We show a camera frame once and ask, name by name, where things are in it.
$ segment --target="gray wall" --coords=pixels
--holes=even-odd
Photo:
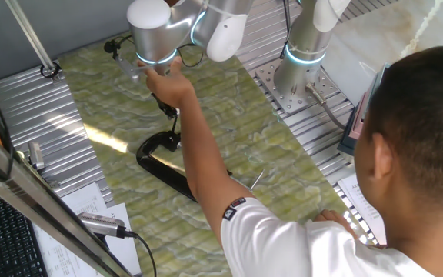
[[[19,0],[45,50],[58,55],[128,30],[126,10],[133,0]],[[0,0],[0,78],[41,62]]]

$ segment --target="hand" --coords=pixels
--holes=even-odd
[[[336,211],[329,211],[327,209],[322,210],[322,212],[315,217],[314,222],[321,222],[328,220],[341,224],[343,227],[345,227],[346,231],[348,231],[351,235],[353,235],[353,239],[358,239],[357,234],[355,234],[355,232],[350,227],[346,219],[342,215],[338,214]]]
[[[160,76],[153,68],[145,70],[148,88],[167,105],[181,108],[183,99],[195,94],[194,87],[181,73],[182,61],[175,57],[170,64],[170,76]]]

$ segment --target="white t-shirt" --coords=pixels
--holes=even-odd
[[[221,243],[235,277],[432,277],[398,250],[355,241],[338,223],[283,222],[254,198],[239,199],[227,209]]]

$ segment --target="ear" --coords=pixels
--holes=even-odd
[[[372,135],[375,151],[374,179],[376,182],[387,183],[392,173],[392,148],[379,133]]]

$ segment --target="short black hair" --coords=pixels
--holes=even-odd
[[[367,120],[366,135],[385,137],[415,192],[443,207],[443,46],[387,69]]]

